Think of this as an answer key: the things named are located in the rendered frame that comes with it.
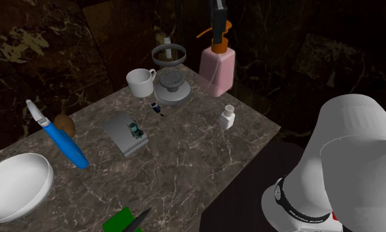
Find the green flat block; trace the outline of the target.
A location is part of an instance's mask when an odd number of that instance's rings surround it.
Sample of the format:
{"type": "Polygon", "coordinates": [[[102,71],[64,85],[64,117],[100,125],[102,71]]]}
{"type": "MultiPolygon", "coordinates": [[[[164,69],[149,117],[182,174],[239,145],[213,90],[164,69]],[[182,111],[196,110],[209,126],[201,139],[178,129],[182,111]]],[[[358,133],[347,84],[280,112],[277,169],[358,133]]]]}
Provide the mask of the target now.
{"type": "Polygon", "coordinates": [[[129,207],[123,208],[102,225],[104,232],[124,232],[137,218],[129,207]]]}

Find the white salt shaker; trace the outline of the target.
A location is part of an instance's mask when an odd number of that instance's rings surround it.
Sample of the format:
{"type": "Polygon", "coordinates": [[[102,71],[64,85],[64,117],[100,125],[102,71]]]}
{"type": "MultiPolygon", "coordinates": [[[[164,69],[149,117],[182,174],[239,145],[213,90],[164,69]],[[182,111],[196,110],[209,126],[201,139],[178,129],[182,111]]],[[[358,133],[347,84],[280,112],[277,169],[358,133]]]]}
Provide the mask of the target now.
{"type": "Polygon", "coordinates": [[[220,126],[224,130],[228,130],[234,124],[235,117],[236,115],[234,113],[234,106],[226,105],[224,111],[220,115],[220,126]]]}

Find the small green toy car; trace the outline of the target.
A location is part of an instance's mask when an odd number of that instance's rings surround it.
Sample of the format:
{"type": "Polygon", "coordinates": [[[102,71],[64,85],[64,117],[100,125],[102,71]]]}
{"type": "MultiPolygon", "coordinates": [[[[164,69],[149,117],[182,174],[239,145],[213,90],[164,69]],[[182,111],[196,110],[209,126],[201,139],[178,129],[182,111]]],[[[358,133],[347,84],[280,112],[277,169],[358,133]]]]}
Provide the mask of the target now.
{"type": "Polygon", "coordinates": [[[134,138],[139,139],[143,137],[144,132],[139,128],[138,124],[135,121],[129,123],[127,126],[134,138]]]}

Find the grey flat box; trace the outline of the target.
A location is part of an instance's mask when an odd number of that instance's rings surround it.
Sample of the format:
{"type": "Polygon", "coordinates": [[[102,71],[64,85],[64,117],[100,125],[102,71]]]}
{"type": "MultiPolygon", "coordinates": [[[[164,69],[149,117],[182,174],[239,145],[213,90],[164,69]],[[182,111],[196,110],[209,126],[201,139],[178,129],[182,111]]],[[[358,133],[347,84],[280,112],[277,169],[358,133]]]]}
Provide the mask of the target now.
{"type": "Polygon", "coordinates": [[[128,114],[121,112],[102,123],[104,130],[126,158],[148,143],[148,137],[145,133],[139,139],[132,136],[127,125],[133,121],[128,114]]]}

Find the white bowl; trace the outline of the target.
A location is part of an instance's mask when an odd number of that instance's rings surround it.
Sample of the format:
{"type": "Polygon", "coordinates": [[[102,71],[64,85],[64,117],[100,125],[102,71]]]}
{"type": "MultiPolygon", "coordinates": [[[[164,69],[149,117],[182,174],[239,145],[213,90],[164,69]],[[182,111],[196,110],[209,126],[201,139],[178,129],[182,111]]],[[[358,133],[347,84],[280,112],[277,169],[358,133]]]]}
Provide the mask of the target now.
{"type": "Polygon", "coordinates": [[[54,173],[40,154],[25,153],[0,161],[0,223],[34,211],[51,192],[54,173]]]}

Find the white mug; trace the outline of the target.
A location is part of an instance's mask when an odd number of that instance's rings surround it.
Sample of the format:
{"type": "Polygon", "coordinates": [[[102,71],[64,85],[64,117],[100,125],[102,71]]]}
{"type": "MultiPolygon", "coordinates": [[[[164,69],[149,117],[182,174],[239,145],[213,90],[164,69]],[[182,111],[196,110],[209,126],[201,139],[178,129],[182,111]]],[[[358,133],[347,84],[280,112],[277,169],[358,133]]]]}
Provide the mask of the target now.
{"type": "Polygon", "coordinates": [[[131,93],[137,98],[145,98],[154,91],[155,69],[134,69],[126,76],[131,93]]]}

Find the black knife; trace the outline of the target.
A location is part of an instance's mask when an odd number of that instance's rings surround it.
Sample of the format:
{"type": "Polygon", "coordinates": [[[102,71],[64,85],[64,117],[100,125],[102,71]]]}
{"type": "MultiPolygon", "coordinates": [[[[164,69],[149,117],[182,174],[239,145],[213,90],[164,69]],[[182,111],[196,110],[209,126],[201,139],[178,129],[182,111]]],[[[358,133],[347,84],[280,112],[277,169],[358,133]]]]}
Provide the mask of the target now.
{"type": "Polygon", "coordinates": [[[136,230],[141,226],[141,223],[144,221],[150,211],[151,208],[145,210],[138,217],[136,217],[129,225],[127,225],[122,232],[136,232],[136,230]]]}

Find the pink soap bottle orange pump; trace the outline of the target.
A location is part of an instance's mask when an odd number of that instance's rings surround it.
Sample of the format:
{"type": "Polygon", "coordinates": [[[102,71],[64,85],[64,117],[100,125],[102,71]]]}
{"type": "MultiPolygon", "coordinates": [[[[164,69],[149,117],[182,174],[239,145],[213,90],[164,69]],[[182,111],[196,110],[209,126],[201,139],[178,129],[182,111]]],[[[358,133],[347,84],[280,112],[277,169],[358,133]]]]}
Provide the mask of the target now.
{"type": "Polygon", "coordinates": [[[231,27],[232,23],[227,20],[220,34],[221,43],[214,43],[212,38],[211,46],[201,54],[199,86],[215,98],[231,89],[234,82],[236,52],[228,47],[228,39],[224,37],[231,27]]]}

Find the brown kiwi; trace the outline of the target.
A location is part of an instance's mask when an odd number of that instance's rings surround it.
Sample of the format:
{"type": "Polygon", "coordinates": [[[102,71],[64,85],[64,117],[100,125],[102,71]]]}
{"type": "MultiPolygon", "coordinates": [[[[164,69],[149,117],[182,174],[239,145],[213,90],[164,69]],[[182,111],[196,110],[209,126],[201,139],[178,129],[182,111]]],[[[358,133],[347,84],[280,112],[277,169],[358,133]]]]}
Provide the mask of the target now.
{"type": "Polygon", "coordinates": [[[60,130],[63,130],[67,133],[67,135],[72,138],[74,137],[76,130],[75,130],[75,123],[68,115],[65,114],[59,114],[55,117],[53,124],[60,130]]]}

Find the small blue black gadget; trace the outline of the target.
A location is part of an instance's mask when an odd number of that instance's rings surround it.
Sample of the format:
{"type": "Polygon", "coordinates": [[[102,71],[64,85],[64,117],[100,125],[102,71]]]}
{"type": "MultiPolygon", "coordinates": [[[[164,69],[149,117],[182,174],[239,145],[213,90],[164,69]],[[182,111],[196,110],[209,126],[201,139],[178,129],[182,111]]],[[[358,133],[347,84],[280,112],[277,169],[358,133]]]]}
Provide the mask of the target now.
{"type": "Polygon", "coordinates": [[[160,106],[157,104],[157,103],[151,103],[151,106],[152,106],[152,108],[153,108],[153,110],[157,113],[157,114],[159,114],[160,116],[164,116],[162,113],[161,113],[161,108],[160,108],[160,106]]]}

